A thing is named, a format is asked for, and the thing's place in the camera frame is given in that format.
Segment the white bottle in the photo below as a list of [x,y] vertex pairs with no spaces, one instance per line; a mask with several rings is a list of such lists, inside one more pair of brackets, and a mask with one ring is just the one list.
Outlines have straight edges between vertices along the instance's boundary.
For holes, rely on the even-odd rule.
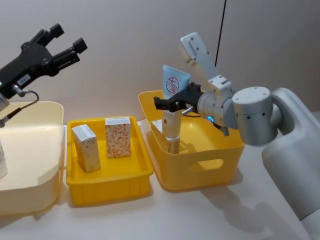
[[4,150],[2,148],[2,144],[0,141],[0,178],[3,178],[8,173],[8,167],[6,163],[6,158],[4,154]]
[[[163,66],[163,98],[169,99],[176,93],[188,87],[190,74],[172,67]],[[181,111],[162,113],[162,131],[166,138],[176,138],[180,135]]]

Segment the blue indicator light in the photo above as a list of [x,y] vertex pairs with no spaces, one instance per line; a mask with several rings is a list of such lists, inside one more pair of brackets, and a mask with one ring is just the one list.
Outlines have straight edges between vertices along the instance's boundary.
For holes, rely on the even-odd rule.
[[207,116],[206,118],[212,123],[215,122],[215,119],[212,116]]

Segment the yellow plastic bin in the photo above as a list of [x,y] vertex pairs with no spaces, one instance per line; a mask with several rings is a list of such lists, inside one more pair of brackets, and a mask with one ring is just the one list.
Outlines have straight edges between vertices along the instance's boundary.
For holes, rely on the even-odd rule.
[[[150,157],[137,120],[130,116],[131,156],[107,157],[105,118],[70,121],[67,124],[66,183],[75,205],[90,205],[111,200],[143,197],[149,193],[153,174]],[[78,164],[72,128],[87,124],[95,133],[101,169],[86,173]]]
[[[147,91],[139,95],[149,125],[162,118],[162,111],[156,110],[153,99],[162,95],[162,91]],[[229,129],[229,132],[229,136],[224,136],[208,120],[184,116],[179,154],[171,154],[162,150],[150,128],[146,137],[155,156],[152,163],[162,187],[182,191],[229,183],[245,146],[238,130]]]

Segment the cream plastic bin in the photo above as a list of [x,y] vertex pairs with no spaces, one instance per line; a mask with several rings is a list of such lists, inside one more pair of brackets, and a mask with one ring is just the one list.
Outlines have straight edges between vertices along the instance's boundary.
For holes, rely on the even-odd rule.
[[[26,104],[11,103],[0,118]],[[0,216],[38,214],[55,204],[64,166],[63,112],[59,103],[40,101],[0,128],[8,167],[0,178]]]
[[237,169],[245,144],[238,130],[230,129],[224,136],[211,122],[200,117],[182,117],[179,154],[160,147],[150,128],[152,121],[162,118],[153,97],[162,91],[147,91],[139,95],[141,107],[150,131],[146,138],[155,159],[151,158],[160,184],[170,191],[182,191],[230,182]]

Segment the white box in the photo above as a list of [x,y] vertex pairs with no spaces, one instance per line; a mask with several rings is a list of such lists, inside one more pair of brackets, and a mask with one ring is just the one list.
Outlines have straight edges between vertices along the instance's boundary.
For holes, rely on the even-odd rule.
[[82,169],[93,172],[101,168],[97,137],[86,125],[79,125],[72,128],[76,154]]
[[170,154],[179,153],[180,137],[165,137],[162,131],[162,120],[151,122],[151,129],[154,132],[155,138],[159,142],[161,148]]
[[105,119],[107,157],[118,158],[131,155],[131,124],[129,117]]

